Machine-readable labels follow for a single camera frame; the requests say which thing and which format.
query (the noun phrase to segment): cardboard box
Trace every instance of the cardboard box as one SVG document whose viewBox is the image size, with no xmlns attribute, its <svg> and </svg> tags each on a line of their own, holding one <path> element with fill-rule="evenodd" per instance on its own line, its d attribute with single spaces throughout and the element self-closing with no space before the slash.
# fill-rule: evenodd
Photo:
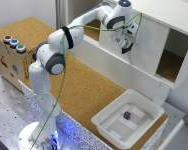
<svg viewBox="0 0 188 150">
<path fill-rule="evenodd" d="M 39 20 L 30 17 L 22 21 L 13 23 L 0 29 L 0 74 L 21 89 L 18 79 L 23 81 L 28 78 L 28 67 L 34 62 L 33 54 L 36 47 L 43 41 L 48 40 L 48 36 L 55 30 Z M 19 40 L 20 44 L 26 46 L 27 51 L 23 54 L 16 52 L 3 43 L 3 38 L 11 35 L 13 39 Z"/>
</svg>

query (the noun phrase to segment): brown cork mat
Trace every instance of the brown cork mat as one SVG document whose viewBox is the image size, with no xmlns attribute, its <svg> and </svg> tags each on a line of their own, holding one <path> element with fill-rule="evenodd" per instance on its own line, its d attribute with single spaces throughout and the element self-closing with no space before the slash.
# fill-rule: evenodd
<svg viewBox="0 0 188 150">
<path fill-rule="evenodd" d="M 100 23 L 99 20 L 93 20 L 93 21 L 91 21 L 90 23 L 87 24 L 87 26 L 92 26 L 92 27 L 95 27 L 95 28 L 100 28 L 100 25 L 101 25 L 101 23 Z M 84 33 L 87 36 L 93 38 L 94 40 L 99 41 L 100 31 L 85 27 Z"/>
<path fill-rule="evenodd" d="M 4 36 L 11 35 L 13 39 L 19 40 L 20 44 L 24 44 L 27 51 L 30 51 L 41 42 L 48 40 L 48 36 L 54 31 L 50 26 L 30 17 L 0 28 L 0 41 L 3 43 Z"/>
<path fill-rule="evenodd" d="M 175 82 L 183 61 L 184 58 L 164 50 L 157 69 L 157 74 Z"/>
<path fill-rule="evenodd" d="M 96 126 L 91 123 L 91 118 L 125 92 L 125 89 L 77 61 L 72 56 L 68 55 L 66 61 L 66 79 L 59 101 L 62 109 L 113 149 L 117 150 L 116 147 L 98 133 Z M 58 96 L 62 77 L 63 73 L 57 76 L 50 76 L 52 82 L 51 93 L 55 98 Z M 29 79 L 23 82 L 31 88 Z M 167 116 L 163 115 L 131 150 L 139 150 L 166 119 Z"/>
</svg>

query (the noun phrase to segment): green wire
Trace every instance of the green wire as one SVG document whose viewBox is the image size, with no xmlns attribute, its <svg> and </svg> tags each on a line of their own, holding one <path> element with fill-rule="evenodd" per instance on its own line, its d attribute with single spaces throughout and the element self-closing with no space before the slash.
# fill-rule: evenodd
<svg viewBox="0 0 188 150">
<path fill-rule="evenodd" d="M 142 20 L 142 13 L 137 13 L 136 15 L 134 15 L 130 20 L 128 20 L 127 22 L 125 22 L 123 25 L 115 28 L 115 29 L 99 29 L 99 28 L 95 28 L 95 27 L 91 27 L 91 26 L 86 26 L 86 25 L 76 25 L 76 26 L 72 26 L 69 28 L 70 29 L 73 29 L 73 28 L 76 28 L 76 27 L 86 27 L 86 28 L 90 28 L 90 29 L 94 29 L 94 30 L 99 30 L 99 31 L 115 31 L 117 29 L 120 29 L 122 27 L 124 27 L 126 24 L 128 24 L 130 21 L 132 21 L 134 18 L 136 18 L 138 15 L 140 15 L 140 21 L 139 21 L 139 25 L 138 25 L 138 28 L 137 28 L 137 31 L 136 31 L 136 34 L 135 34 L 135 37 L 134 37 L 134 41 L 136 40 L 136 37 L 137 37 L 137 34 L 138 34 L 138 31 L 139 31 L 139 28 L 140 28 L 140 25 L 141 25 L 141 20 Z M 63 40 L 62 40 L 62 43 L 63 43 L 63 55 L 64 55 L 64 62 L 65 62 L 65 69 L 64 69 L 64 75 L 63 75 L 63 80 L 62 80 L 62 84 L 61 84 L 61 88 L 59 90 L 59 95 L 57 97 L 57 101 L 55 103 L 55 106 L 53 107 L 52 111 L 50 112 L 47 120 L 45 121 L 43 127 L 41 128 L 41 131 L 39 132 L 36 140 L 34 141 L 32 147 L 30 150 L 32 150 L 32 148 L 34 147 L 34 145 L 36 144 L 38 138 L 40 137 L 40 134 L 42 133 L 43 129 L 45 128 L 48 120 L 50 119 L 55 107 L 57 106 L 58 102 L 59 102 L 59 99 L 60 99 L 60 96 L 61 96 L 61 92 L 62 92 L 62 89 L 63 89 L 63 84 L 64 84 L 64 81 L 65 81 L 65 76 L 66 76 L 66 52 L 65 52 L 65 48 L 64 48 L 64 41 L 65 41 L 65 33 L 63 34 Z"/>
</svg>

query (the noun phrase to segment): black joint band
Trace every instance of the black joint band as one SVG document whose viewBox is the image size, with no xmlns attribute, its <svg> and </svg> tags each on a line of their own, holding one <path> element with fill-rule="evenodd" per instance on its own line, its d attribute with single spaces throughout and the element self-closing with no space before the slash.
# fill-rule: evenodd
<svg viewBox="0 0 188 150">
<path fill-rule="evenodd" d="M 66 38 L 68 40 L 68 45 L 69 45 L 69 49 L 72 49 L 74 47 L 74 43 L 73 43 L 73 39 L 72 39 L 72 36 L 70 34 L 70 31 L 68 29 L 68 27 L 64 26 L 61 28 L 63 30 L 63 32 L 65 33 L 66 35 Z"/>
</svg>

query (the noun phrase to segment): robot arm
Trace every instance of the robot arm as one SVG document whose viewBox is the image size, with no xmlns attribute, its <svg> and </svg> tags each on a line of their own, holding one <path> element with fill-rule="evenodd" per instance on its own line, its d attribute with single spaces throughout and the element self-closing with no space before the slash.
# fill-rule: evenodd
<svg viewBox="0 0 188 150">
<path fill-rule="evenodd" d="M 83 27 L 75 27 L 70 30 L 68 30 L 68 28 L 76 25 L 86 25 L 87 23 L 97 19 L 107 29 L 114 29 L 120 27 L 126 21 L 128 21 L 131 18 L 131 15 L 132 5 L 128 0 L 120 0 L 115 9 L 112 9 L 109 3 L 104 2 L 87 13 L 77 17 L 67 27 L 55 31 L 49 36 L 48 42 L 42 43 L 38 46 L 36 53 L 37 60 L 29 67 L 29 78 L 32 84 L 35 101 L 40 106 L 42 114 L 40 116 L 38 126 L 31 134 L 32 141 L 35 141 L 44 125 L 44 122 L 49 116 L 52 107 L 56 103 L 56 99 L 53 98 L 53 96 L 50 94 L 52 87 L 49 74 L 58 75 L 64 70 L 65 63 L 63 55 L 63 44 L 65 50 L 67 50 L 76 45 L 79 45 L 84 38 Z M 129 22 L 122 30 L 119 29 L 119 34 L 118 32 L 117 34 L 115 34 L 115 32 L 112 34 L 112 41 L 115 41 L 122 47 L 122 49 L 131 48 L 131 43 L 127 41 L 123 35 L 125 32 L 125 34 L 134 37 L 137 31 L 137 27 L 138 25 L 133 21 Z M 66 33 L 66 38 L 64 43 L 62 43 L 64 32 Z M 61 107 L 58 105 L 53 111 L 50 120 L 46 125 L 48 127 L 46 127 L 46 130 L 44 129 L 42 131 L 42 134 L 37 140 L 37 145 L 41 145 L 43 141 L 49 139 L 50 136 L 56 131 L 55 120 L 60 111 Z"/>
</svg>

